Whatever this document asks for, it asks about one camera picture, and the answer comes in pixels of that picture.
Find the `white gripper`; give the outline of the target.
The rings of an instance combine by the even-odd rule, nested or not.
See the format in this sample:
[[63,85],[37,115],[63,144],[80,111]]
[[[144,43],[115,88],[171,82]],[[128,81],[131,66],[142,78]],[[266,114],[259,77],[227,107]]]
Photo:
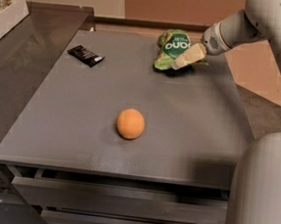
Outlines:
[[189,49],[185,50],[180,56],[173,60],[172,69],[180,69],[192,65],[197,61],[201,61],[207,55],[217,56],[224,54],[231,48],[224,42],[220,30],[220,22],[209,27],[201,38],[204,44],[196,43]]

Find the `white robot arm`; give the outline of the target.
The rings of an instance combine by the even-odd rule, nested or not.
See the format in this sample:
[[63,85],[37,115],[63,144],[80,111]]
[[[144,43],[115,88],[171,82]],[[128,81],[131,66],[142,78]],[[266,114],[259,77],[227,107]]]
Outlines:
[[[216,56],[261,40],[271,49],[281,82],[281,0],[246,0],[239,12],[207,28],[201,43],[206,54]],[[255,93],[281,107],[281,92]],[[262,135],[244,150],[233,174],[225,224],[281,224],[281,131]]]

